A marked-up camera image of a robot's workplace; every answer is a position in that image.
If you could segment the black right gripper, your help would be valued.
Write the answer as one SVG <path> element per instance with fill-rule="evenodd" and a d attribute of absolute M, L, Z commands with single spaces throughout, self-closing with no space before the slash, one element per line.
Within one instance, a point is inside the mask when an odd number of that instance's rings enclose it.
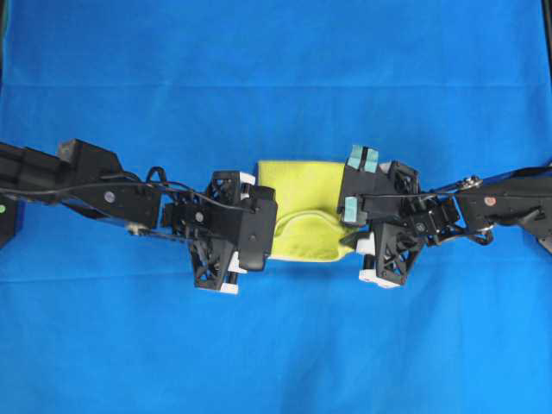
<path fill-rule="evenodd" d="M 379 198 L 398 198 L 398 216 L 372 220 L 339 240 L 363 256 L 359 279 L 383 288 L 404 285 L 424 247 L 438 246 L 460 234 L 454 199 L 424 192 L 417 170 L 398 161 L 390 163 L 389 177 L 397 194 Z"/>

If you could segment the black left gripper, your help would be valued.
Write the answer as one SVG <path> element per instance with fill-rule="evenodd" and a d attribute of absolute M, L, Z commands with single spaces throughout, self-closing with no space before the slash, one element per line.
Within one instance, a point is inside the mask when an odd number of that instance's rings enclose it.
<path fill-rule="evenodd" d="M 161 226 L 186 242 L 195 287 L 238 293 L 238 276 L 246 272 L 238 264 L 239 230 L 255 184 L 249 173 L 216 171 L 204 191 L 174 191 L 163 207 Z"/>

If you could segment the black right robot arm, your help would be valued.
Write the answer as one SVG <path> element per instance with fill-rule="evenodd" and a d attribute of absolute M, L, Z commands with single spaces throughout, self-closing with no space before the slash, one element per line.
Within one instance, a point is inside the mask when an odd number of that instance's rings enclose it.
<path fill-rule="evenodd" d="M 337 212 L 353 233 L 339 242 L 363 255 L 362 281 L 402 286 L 425 247 L 467 238 L 481 246 L 495 226 L 518 226 L 551 249 L 551 168 L 472 176 L 423 191 L 418 172 L 398 161 L 372 170 L 346 165 Z"/>

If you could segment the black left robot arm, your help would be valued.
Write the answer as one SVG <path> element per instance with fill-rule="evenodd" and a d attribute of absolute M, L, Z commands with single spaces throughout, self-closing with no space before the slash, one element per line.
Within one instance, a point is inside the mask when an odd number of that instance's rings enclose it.
<path fill-rule="evenodd" d="M 171 181 L 161 166 L 141 179 L 115 153 L 85 141 L 63 143 L 55 155 L 3 143 L 1 244 L 21 230 L 26 204 L 63 205 L 134 236 L 186 243 L 196 287 L 237 293 L 239 275 L 263 270 L 267 259 L 254 228 L 254 183 L 247 174 L 219 172 L 198 191 Z"/>

